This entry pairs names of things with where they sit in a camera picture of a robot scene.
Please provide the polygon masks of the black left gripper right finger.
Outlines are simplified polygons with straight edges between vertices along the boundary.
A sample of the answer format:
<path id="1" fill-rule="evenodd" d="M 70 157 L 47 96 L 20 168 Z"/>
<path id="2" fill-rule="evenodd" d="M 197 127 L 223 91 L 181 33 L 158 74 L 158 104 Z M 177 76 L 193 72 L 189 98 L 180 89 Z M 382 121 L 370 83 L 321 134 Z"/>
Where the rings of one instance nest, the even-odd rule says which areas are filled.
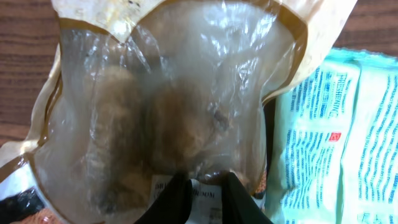
<path id="1" fill-rule="evenodd" d="M 221 194 L 223 224 L 273 224 L 234 173 L 228 172 L 224 176 Z"/>

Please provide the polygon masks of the brown white snack packet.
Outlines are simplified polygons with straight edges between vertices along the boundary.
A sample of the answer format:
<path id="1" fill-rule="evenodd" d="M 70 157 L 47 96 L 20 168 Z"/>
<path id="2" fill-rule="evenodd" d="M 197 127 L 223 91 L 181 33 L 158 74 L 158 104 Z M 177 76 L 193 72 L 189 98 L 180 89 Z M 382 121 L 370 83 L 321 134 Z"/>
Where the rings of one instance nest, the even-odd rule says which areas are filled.
<path id="1" fill-rule="evenodd" d="M 307 78 L 354 1 L 53 1 L 60 38 L 27 137 L 1 147 L 2 223 L 135 223 L 176 174 L 186 222 L 251 196 L 264 106 Z"/>

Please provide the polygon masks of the teal white wet wipes pack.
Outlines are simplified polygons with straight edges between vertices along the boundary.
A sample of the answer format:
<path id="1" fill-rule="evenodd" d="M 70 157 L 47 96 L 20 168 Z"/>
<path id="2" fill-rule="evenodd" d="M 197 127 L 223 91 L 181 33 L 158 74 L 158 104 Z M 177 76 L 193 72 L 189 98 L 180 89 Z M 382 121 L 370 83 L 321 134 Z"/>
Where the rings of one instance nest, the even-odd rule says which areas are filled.
<path id="1" fill-rule="evenodd" d="M 274 223 L 397 224 L 397 59 L 333 49 L 277 97 L 265 213 Z"/>

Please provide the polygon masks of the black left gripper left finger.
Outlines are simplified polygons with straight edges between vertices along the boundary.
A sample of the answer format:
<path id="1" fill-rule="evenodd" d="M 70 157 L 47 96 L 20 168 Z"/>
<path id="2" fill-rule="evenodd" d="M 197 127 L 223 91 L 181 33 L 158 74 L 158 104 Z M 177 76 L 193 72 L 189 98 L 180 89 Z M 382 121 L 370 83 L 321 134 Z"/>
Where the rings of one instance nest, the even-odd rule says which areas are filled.
<path id="1" fill-rule="evenodd" d="M 191 180 L 176 174 L 156 201 L 135 224 L 184 224 L 190 216 L 193 201 Z"/>

